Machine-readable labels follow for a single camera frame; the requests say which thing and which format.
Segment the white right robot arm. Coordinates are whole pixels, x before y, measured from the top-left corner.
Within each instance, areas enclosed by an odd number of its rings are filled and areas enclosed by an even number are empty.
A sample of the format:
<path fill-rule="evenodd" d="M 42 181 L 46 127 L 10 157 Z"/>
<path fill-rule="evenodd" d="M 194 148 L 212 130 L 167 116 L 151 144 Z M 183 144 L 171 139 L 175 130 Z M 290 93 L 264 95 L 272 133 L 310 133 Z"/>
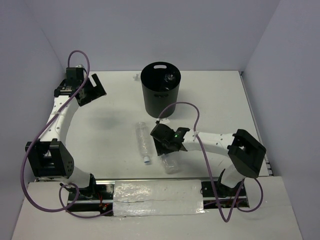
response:
<path fill-rule="evenodd" d="M 150 132 L 158 156 L 184 151 L 202 151 L 222 155 L 231 160 L 231 165 L 219 176 L 217 190 L 228 196 L 245 178 L 259 177 L 266 155 L 266 148 L 248 131 L 238 129 L 236 133 L 217 134 L 192 131 L 186 127 L 171 129 L 157 123 Z"/>

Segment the labelled bottle white cap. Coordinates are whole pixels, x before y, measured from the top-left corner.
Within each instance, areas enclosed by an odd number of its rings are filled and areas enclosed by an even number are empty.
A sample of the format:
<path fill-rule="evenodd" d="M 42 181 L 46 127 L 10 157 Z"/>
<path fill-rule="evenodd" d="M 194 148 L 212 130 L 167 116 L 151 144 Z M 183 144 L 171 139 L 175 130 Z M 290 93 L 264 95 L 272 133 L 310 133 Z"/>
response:
<path fill-rule="evenodd" d="M 160 156 L 162 166 L 167 174 L 175 174 L 180 171 L 178 155 L 176 153 L 163 154 Z"/>

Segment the crushed clear plastic bottle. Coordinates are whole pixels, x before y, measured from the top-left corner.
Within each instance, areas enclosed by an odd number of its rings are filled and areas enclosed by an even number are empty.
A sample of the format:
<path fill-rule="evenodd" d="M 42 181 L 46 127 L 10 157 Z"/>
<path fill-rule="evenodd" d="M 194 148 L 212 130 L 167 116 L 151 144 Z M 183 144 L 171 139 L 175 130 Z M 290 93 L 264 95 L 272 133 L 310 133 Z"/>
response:
<path fill-rule="evenodd" d="M 173 73 L 167 73 L 164 75 L 163 80 L 160 83 L 159 91 L 167 92 L 176 87 L 178 84 L 177 77 Z"/>

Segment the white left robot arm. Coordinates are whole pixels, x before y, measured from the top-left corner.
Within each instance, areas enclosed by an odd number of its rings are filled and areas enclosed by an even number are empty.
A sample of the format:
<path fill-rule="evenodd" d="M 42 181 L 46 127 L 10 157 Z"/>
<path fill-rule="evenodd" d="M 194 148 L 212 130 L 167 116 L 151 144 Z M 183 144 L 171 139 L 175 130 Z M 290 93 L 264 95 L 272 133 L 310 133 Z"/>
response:
<path fill-rule="evenodd" d="M 66 147 L 67 133 L 78 108 L 107 94 L 97 74 L 91 76 L 93 85 L 86 78 L 86 72 L 82 65 L 66 68 L 66 78 L 54 90 L 54 104 L 49 116 L 57 118 L 37 139 L 28 160 L 36 178 L 76 184 L 80 196 L 90 200 L 98 194 L 95 177 L 75 166 Z"/>

